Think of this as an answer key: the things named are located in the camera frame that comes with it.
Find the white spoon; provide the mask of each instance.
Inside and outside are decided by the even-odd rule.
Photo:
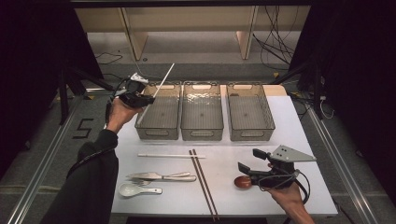
[[[146,189],[135,184],[124,183],[119,188],[120,195],[124,197],[132,197],[139,193],[156,193],[162,194],[162,189]]]

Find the gray floor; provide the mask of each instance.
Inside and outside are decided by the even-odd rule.
[[[267,33],[257,33],[259,38],[265,38]],[[286,41],[294,48],[299,37],[298,32],[292,32]],[[143,74],[150,79],[161,78],[167,72],[171,63],[175,63],[169,79],[174,80],[206,80],[217,79],[223,82],[230,80],[260,80],[268,83],[274,80],[274,73],[283,74],[283,70],[271,69],[262,64],[270,63],[272,66],[287,68],[285,64],[264,52],[261,58],[261,48],[252,43],[248,60],[242,60],[239,47],[234,33],[153,33],[149,34],[148,43],[144,49],[142,60],[136,63],[132,60],[128,46],[123,34],[89,34],[92,49],[99,55],[103,52],[122,55],[120,60],[114,63],[102,64],[101,69],[105,80],[115,85],[118,77],[125,77],[134,72]],[[103,55],[97,60],[99,63],[108,63],[118,56]],[[287,91],[297,91],[295,84],[298,76],[284,83]],[[95,88],[90,82],[85,82],[87,88]],[[60,142],[45,173],[43,181],[38,189],[37,195],[29,204],[27,213],[22,223],[38,223],[44,215],[51,201],[62,186],[68,168],[76,159],[76,151],[87,140],[93,140],[99,130],[103,128],[106,92],[93,91],[78,105],[75,116],[71,120],[64,139]],[[71,105],[77,105],[78,99],[70,99]],[[295,103],[296,112],[303,114],[306,105]],[[324,105],[325,111],[332,111]],[[301,123],[306,133],[314,154],[318,158],[318,166],[323,174],[327,187],[334,200],[346,211],[355,223],[367,223],[366,218],[361,216],[361,210],[354,202],[354,196],[345,184],[336,167],[336,162],[330,156],[329,150],[319,134],[314,114],[308,112],[300,115]],[[82,119],[92,119],[84,123],[92,128],[87,139],[75,139],[75,136],[84,135],[85,132],[78,131],[78,125]],[[37,167],[46,156],[47,150],[53,146],[52,138],[60,129],[60,102],[54,99],[49,106],[48,113],[35,135],[30,139],[30,150],[21,151],[18,158],[12,163],[6,175],[0,182],[0,223],[7,223],[13,209],[35,176]],[[377,223],[396,223],[396,209],[386,192],[382,189],[364,158],[357,156],[357,150],[350,140],[342,122],[336,113],[332,119],[324,119],[321,122],[330,133],[336,150],[340,152],[346,161],[346,168],[352,174],[356,185],[367,200],[373,216]],[[125,223],[127,217],[112,216],[110,223]],[[268,217],[269,223],[283,223],[284,217]],[[336,217],[315,217],[317,223],[349,223],[347,216],[339,212]]]

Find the knife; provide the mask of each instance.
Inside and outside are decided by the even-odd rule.
[[[127,175],[129,178],[133,179],[145,179],[145,180],[173,180],[173,181],[195,181],[196,176],[190,175],[190,173],[181,173],[175,175],[159,175],[155,172],[148,172],[148,173],[140,173],[140,174],[133,174]]]

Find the spoon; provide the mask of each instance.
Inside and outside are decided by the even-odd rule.
[[[251,188],[251,181],[248,175],[241,175],[238,176],[233,183],[240,189],[250,189]]]
[[[146,189],[146,188],[137,186],[135,184],[124,183],[120,186],[119,192],[120,192],[120,195],[122,195],[124,197],[132,197],[132,196],[135,196],[136,194],[140,194],[140,193],[162,194],[163,190],[162,189]]]

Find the storage tray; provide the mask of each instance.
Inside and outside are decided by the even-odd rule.
[[[229,83],[227,103],[231,141],[268,141],[274,120],[261,83]]]
[[[145,95],[154,95],[160,83],[150,82],[145,90]],[[147,108],[147,113],[140,124],[136,118],[135,127],[140,139],[151,140],[177,140],[178,121],[181,97],[180,82],[164,82],[158,91],[154,104]]]
[[[183,85],[181,134],[185,141],[220,141],[224,129],[218,82]]]

